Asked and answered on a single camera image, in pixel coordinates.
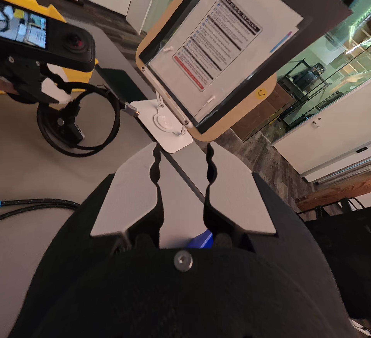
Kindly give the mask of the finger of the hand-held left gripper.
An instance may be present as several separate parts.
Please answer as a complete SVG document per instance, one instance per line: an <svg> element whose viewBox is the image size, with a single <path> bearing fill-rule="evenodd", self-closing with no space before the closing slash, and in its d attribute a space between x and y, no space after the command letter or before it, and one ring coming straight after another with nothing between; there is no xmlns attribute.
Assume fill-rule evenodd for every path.
<svg viewBox="0 0 371 338"><path fill-rule="evenodd" d="M69 82L69 79L62 67L53 64L46 64L46 67L49 70L46 77L49 80L53 81L55 84L63 84Z"/></svg>
<svg viewBox="0 0 371 338"><path fill-rule="evenodd" d="M67 104L72 99L70 94L66 93L62 89L59 89L53 81L43 81L41 87L43 94L53 99L51 103Z"/></svg>

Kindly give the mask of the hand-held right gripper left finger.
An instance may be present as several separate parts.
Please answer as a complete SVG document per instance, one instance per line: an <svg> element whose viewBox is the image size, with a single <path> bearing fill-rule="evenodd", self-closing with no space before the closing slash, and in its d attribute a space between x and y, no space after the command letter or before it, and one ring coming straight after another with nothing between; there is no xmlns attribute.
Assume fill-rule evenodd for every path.
<svg viewBox="0 0 371 338"><path fill-rule="evenodd" d="M133 230L152 211L155 224L150 225L150 230L161 228L164 209L158 184L160 162L160 146L152 142L118 168L90 232L92 237L129 236L129 229Z"/></svg>

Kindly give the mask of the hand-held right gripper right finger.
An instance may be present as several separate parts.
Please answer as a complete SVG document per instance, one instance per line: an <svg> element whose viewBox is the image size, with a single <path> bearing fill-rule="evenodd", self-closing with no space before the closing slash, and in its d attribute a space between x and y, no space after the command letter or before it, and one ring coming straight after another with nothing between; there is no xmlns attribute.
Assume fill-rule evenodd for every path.
<svg viewBox="0 0 371 338"><path fill-rule="evenodd" d="M275 235L276 228L252 171L215 142L208 143L203 221L217 233Z"/></svg>

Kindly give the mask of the grey hdmi hub silver edge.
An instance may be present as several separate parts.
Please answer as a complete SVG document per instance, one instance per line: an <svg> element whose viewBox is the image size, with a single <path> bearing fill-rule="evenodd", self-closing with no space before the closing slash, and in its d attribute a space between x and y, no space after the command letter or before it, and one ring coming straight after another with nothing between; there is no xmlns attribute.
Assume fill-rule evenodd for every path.
<svg viewBox="0 0 371 338"><path fill-rule="evenodd" d="M84 91L68 102L64 108L54 109L49 104L39 103L36 112L37 125L45 141L63 155L84 158L97 154L116 138L121 123L121 110L134 118L138 118L140 115L137 108L118 99L105 86L98 87L82 82L67 82L62 88L64 91L73 89L83 89ZM81 101L91 94L100 95L110 103L115 114L114 123L103 143L97 146L81 146L80 143L83 141L84 135L76 123L76 118L81 110Z"/></svg>

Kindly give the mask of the blue plastic bin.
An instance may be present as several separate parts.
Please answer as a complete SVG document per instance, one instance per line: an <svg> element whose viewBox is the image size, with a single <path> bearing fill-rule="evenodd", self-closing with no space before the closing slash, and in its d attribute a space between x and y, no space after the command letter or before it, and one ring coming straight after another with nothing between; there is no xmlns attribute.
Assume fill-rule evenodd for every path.
<svg viewBox="0 0 371 338"><path fill-rule="evenodd" d="M210 249L213 245L213 234L210 230L206 230L202 234L194 237L190 240L190 242L187 244L186 248L189 249Z"/></svg>

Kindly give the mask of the yellow plastic bin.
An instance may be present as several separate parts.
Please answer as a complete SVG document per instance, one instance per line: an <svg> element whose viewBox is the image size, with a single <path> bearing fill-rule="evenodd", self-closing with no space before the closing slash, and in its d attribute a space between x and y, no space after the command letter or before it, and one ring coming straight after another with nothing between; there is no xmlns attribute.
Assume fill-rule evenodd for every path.
<svg viewBox="0 0 371 338"><path fill-rule="evenodd" d="M59 11L53 5L45 7L38 4L36 0L1 0L1 1L13 3L15 5L23 7L24 9L29 9L31 11L36 12L37 14L47 16L59 20L61 22L65 23L67 22L65 18L59 13ZM68 81L77 81L83 83L88 83L93 73L93 71L81 72L67 67L62 67L62 69L65 74L63 78L64 80L68 79Z"/></svg>

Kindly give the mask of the black hdmi cable green plugs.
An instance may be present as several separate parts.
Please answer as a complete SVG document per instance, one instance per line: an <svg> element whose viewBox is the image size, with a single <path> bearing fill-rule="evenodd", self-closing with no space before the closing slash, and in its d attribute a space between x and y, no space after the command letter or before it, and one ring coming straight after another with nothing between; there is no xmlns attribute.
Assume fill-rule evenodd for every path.
<svg viewBox="0 0 371 338"><path fill-rule="evenodd" d="M80 207L79 203L70 200L56 198L40 198L40 199L21 199L21 200L2 200L0 207L21 206L22 208L8 211L0 215L0 220L10 218L12 216L23 214L31 211L43 209L68 209L75 211Z"/></svg>

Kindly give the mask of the wooden beam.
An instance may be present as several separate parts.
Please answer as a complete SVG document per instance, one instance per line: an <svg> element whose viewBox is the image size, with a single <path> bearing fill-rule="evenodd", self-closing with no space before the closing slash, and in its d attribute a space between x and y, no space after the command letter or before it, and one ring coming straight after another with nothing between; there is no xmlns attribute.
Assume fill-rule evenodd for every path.
<svg viewBox="0 0 371 338"><path fill-rule="evenodd" d="M370 192L371 173L369 171L297 198L295 204L302 212L305 212L313 210L317 206L330 205L344 198L358 197Z"/></svg>

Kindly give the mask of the black mesh chair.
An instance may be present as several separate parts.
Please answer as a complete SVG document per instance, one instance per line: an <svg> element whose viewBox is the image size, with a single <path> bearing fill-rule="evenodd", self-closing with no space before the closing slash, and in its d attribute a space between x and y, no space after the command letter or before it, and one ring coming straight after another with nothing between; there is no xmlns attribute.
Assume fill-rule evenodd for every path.
<svg viewBox="0 0 371 338"><path fill-rule="evenodd" d="M352 210L350 200L343 198L340 214L330 215L326 207L335 202L316 206L316 219L305 222L318 243L340 291L351 318L371 317L371 208L361 206Z"/></svg>

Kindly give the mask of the instruction sign on stand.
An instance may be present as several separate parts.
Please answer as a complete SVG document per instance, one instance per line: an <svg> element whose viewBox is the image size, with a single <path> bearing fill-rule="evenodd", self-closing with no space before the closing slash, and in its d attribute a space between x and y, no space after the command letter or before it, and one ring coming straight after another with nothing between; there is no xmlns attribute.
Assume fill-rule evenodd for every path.
<svg viewBox="0 0 371 338"><path fill-rule="evenodd" d="M351 14L340 0L173 0L136 53L155 99L132 105L169 154L213 141L272 93L285 63Z"/></svg>

